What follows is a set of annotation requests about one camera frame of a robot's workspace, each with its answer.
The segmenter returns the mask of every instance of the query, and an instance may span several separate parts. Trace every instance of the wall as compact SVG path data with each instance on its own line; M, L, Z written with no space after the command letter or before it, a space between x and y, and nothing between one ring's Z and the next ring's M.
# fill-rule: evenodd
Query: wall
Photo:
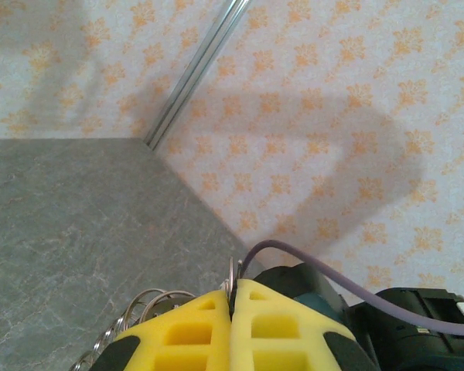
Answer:
M464 293L464 1L254 1L160 154L249 246Z
M0 138L143 137L220 0L0 0Z

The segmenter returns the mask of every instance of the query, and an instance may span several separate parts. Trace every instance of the yellow foam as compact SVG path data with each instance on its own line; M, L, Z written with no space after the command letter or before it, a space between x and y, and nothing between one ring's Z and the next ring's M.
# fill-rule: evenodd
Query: yellow foam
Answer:
M213 291L130 328L141 343L125 371L227 371L230 316L224 291Z
M323 338L351 331L317 311L250 280L239 280L230 330L230 371L335 371Z

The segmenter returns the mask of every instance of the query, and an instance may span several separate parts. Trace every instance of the metal rod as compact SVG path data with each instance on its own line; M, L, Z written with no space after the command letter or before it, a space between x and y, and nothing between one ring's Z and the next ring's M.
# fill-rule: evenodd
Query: metal rod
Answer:
M191 63L160 111L152 131L146 136L145 143L151 150L154 151L158 148L165 134L174 124L179 113L213 62L223 42L234 31L237 21L250 2L251 0L227 0L217 20L211 26Z

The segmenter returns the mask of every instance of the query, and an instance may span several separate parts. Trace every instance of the gray floor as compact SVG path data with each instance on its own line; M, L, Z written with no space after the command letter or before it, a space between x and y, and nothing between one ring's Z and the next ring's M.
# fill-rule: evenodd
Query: gray floor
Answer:
M244 254L138 140L0 141L0 370L67 370L139 291Z

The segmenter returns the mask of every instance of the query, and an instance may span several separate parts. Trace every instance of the floral wallpaper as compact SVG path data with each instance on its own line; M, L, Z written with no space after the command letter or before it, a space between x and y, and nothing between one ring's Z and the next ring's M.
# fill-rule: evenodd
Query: floral wallpaper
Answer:
M144 137L220 0L0 0L0 138Z
M256 0L159 153L249 246L464 294L464 1Z

